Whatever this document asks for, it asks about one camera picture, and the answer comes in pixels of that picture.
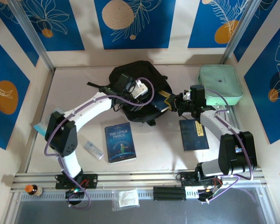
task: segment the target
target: small glass vial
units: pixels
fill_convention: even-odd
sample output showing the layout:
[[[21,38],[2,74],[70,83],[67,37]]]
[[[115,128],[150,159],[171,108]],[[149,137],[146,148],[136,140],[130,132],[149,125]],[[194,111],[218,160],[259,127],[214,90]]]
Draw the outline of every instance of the small glass vial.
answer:
[[[29,195],[36,195],[36,196],[40,196],[42,194],[42,188],[41,187],[37,187],[35,184],[33,185],[27,185],[25,187],[25,191],[29,194]]]

